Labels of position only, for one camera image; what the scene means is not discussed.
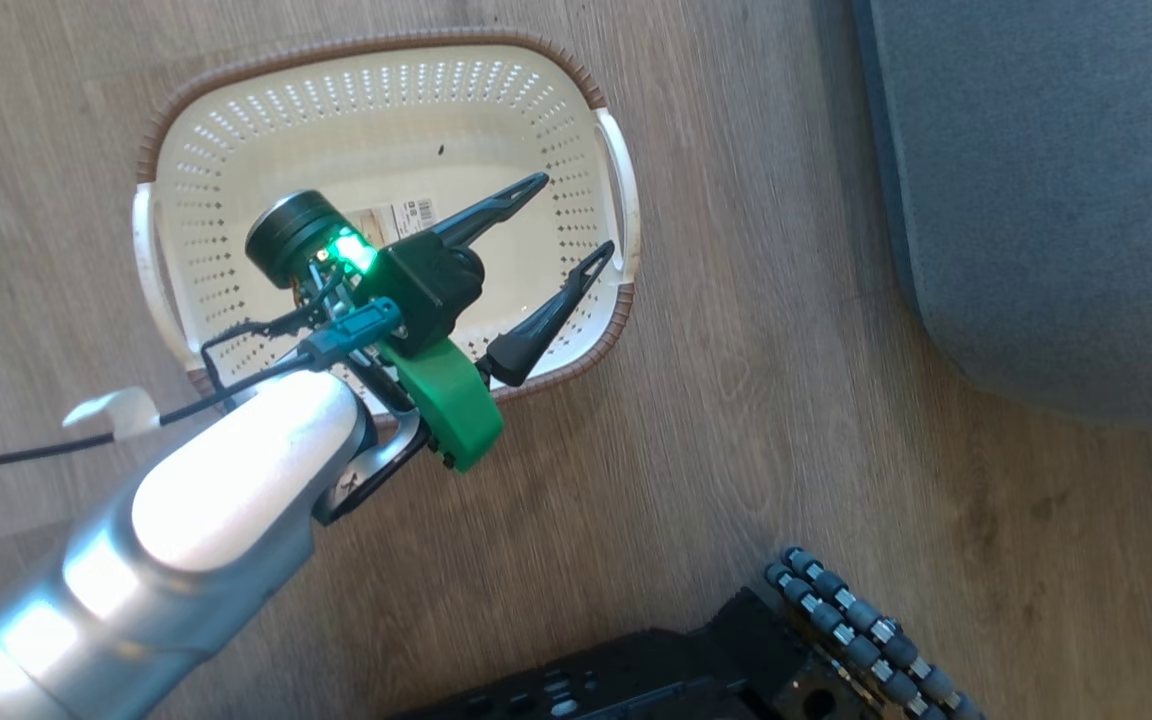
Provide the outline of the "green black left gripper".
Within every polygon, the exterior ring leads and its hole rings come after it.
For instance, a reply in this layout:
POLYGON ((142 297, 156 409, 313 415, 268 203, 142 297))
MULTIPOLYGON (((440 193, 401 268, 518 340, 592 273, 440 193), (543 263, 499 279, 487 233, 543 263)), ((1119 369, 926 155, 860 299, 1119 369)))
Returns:
MULTIPOLYGON (((431 435, 453 468, 471 468, 495 442, 503 420, 492 392, 452 332, 479 301, 486 270, 472 243, 525 209, 550 176, 538 172, 484 200, 376 247, 323 194, 308 190, 278 200, 248 232, 244 251, 262 274, 282 290, 347 310, 388 301, 399 323, 378 342, 384 361, 412 397, 431 435)), ((573 266, 556 295, 486 347, 485 379, 508 387, 526 382, 586 291, 613 258, 605 241, 573 266)))

